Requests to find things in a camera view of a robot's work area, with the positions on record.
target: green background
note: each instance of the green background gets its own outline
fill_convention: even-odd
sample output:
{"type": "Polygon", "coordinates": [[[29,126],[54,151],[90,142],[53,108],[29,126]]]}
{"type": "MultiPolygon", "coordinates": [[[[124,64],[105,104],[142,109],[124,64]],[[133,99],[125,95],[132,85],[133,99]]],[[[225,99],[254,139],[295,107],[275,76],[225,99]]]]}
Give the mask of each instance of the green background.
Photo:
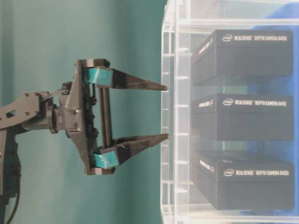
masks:
{"type": "MultiPolygon", "coordinates": [[[[59,89],[71,81],[77,59],[104,57],[114,68],[160,82],[165,3],[0,0],[1,105],[24,91],[59,89]]],[[[159,92],[110,93],[115,138],[160,133],[159,92]]],[[[21,201],[13,223],[161,223],[159,147],[137,155],[115,175],[86,176],[64,132],[32,131],[17,136],[17,142],[21,201]]],[[[11,200],[7,216],[13,205],[11,200]]]]}

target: bolt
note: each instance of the bolt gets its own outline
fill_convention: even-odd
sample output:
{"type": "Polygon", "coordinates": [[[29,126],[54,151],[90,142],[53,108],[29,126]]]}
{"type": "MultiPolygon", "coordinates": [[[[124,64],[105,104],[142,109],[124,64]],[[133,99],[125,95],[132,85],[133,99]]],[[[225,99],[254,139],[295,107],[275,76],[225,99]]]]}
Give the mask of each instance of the bolt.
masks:
{"type": "Polygon", "coordinates": [[[97,99],[95,97],[90,97],[90,103],[94,106],[97,103],[97,99]]]}
{"type": "Polygon", "coordinates": [[[89,116],[89,119],[90,120],[93,120],[95,118],[95,116],[93,115],[93,114],[91,114],[90,116],[89,116]]]}
{"type": "Polygon", "coordinates": [[[94,128],[92,129],[92,131],[91,131],[91,134],[92,134],[93,137],[97,137],[98,134],[99,134],[98,129],[94,127],[94,128]]]}

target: camera box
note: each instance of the camera box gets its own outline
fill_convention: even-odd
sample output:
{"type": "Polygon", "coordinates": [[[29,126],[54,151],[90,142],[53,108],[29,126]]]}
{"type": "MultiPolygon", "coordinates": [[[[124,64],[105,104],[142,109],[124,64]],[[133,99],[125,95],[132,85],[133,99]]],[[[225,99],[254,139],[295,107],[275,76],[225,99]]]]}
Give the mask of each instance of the camera box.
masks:
{"type": "Polygon", "coordinates": [[[200,151],[192,180],[218,210],[288,210],[294,207],[293,164],[247,151],[200,151]]]}
{"type": "Polygon", "coordinates": [[[247,85],[292,75],[292,31],[217,29],[191,62],[193,85],[247,85]]]}
{"type": "Polygon", "coordinates": [[[221,141],[292,141],[293,97],[216,93],[192,103],[192,128],[221,141]]]}

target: teal tape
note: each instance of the teal tape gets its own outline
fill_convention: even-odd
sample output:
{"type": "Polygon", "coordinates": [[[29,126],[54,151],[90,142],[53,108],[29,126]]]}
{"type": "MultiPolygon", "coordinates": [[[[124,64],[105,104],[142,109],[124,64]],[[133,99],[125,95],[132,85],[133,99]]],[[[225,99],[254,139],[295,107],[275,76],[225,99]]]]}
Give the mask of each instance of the teal tape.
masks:
{"type": "Polygon", "coordinates": [[[89,83],[110,86],[113,71],[106,69],[83,69],[89,83]]]}
{"type": "Polygon", "coordinates": [[[95,166],[99,168],[109,168],[109,167],[115,167],[118,166],[118,160],[116,153],[109,152],[102,155],[99,154],[93,154],[95,158],[95,166]]]}

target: transparent plastic box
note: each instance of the transparent plastic box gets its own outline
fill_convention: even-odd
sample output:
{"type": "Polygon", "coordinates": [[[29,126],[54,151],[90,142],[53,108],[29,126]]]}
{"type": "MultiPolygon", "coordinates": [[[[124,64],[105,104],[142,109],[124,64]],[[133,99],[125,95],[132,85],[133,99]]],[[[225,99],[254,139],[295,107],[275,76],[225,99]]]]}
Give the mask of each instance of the transparent plastic box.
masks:
{"type": "Polygon", "coordinates": [[[299,223],[298,76],[299,1],[168,0],[163,223],[299,223]]]}

